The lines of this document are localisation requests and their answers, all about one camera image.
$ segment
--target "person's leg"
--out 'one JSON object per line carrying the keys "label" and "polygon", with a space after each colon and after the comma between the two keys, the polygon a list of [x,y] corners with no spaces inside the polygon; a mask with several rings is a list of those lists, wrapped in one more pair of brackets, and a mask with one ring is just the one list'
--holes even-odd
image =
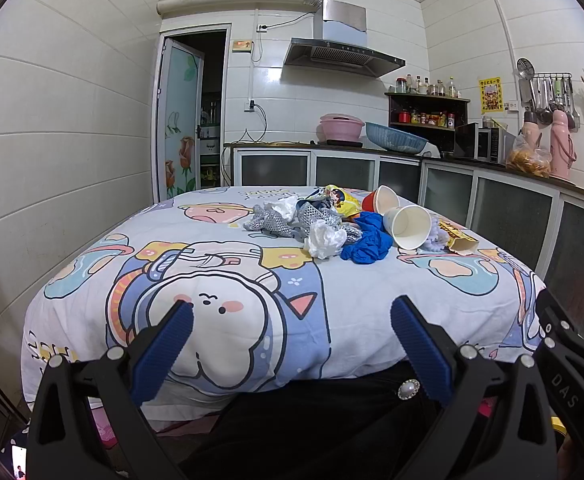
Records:
{"label": "person's leg", "polygon": [[181,467],[203,479],[387,479],[408,460],[436,416],[407,362],[357,379],[294,381],[243,394]]}

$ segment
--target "blue plastic basket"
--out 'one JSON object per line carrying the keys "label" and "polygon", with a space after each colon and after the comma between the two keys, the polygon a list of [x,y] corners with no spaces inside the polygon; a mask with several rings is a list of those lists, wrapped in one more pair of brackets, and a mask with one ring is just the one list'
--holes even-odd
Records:
{"label": "blue plastic basket", "polygon": [[410,155],[421,152],[427,142],[422,137],[374,123],[365,123],[365,134],[368,139],[386,150]]}

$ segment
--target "range hood vent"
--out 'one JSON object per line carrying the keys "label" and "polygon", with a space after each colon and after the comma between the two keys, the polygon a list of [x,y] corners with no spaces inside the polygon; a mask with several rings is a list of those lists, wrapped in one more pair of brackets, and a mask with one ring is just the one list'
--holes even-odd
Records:
{"label": "range hood vent", "polygon": [[405,59],[337,41],[292,38],[285,64],[380,77],[404,67]]}

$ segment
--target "jar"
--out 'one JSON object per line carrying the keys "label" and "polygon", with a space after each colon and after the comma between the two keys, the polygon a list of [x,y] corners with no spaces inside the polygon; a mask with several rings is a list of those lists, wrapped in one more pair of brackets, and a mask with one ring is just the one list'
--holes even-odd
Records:
{"label": "jar", "polygon": [[402,77],[396,80],[396,92],[399,94],[407,93],[407,80],[403,79]]}

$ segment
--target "yellow poster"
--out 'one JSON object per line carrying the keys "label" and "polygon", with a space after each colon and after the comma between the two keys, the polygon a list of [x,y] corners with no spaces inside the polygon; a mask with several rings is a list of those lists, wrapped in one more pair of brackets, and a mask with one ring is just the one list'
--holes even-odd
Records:
{"label": "yellow poster", "polygon": [[482,114],[504,111],[503,89],[501,87],[500,77],[481,79],[479,81],[479,90],[481,91]]}

